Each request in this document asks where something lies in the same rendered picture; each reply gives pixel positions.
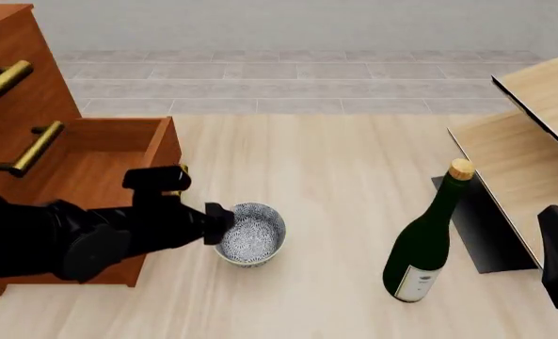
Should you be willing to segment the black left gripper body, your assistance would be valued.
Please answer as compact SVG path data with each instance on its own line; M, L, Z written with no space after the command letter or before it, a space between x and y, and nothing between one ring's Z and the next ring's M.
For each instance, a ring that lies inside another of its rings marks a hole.
M216 202L205 203L204 245L217 245L224 236L224 209Z

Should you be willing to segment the wooden cabinet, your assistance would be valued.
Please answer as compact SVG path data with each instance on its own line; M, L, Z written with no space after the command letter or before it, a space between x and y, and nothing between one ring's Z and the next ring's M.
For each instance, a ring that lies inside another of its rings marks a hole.
M9 284L134 286L187 242L172 118L85 119L28 5L0 5L0 296Z

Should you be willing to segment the blue-white patterned bowl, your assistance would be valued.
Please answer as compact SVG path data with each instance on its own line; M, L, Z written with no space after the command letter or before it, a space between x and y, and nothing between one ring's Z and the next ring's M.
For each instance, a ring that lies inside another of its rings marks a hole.
M231 265L253 268L265 265L284 245L287 228L274 208L243 202L232 208L234 226L215 246L217 255Z

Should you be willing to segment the pale wooden wine rack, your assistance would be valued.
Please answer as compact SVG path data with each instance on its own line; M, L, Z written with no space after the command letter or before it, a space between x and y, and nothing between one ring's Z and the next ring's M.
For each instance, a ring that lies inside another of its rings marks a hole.
M519 242L537 267L543 267L537 215L548 205L558 205L558 57L494 76L492 84L514 109L448 132L474 164Z

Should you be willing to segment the open wooden drawer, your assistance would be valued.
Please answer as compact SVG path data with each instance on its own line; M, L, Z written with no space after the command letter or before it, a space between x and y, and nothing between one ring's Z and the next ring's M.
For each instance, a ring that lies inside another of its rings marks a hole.
M122 187L127 170L177 165L181 157L172 118L73 121L39 162L50 173L37 202L128 206L133 193Z

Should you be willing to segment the dark green wine bottle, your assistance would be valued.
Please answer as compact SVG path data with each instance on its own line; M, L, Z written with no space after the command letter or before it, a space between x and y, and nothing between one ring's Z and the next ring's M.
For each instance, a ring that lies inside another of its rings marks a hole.
M453 160L426 211L399 233L382 273L388 293L400 301L422 300L447 262L449 226L474 175L469 160Z

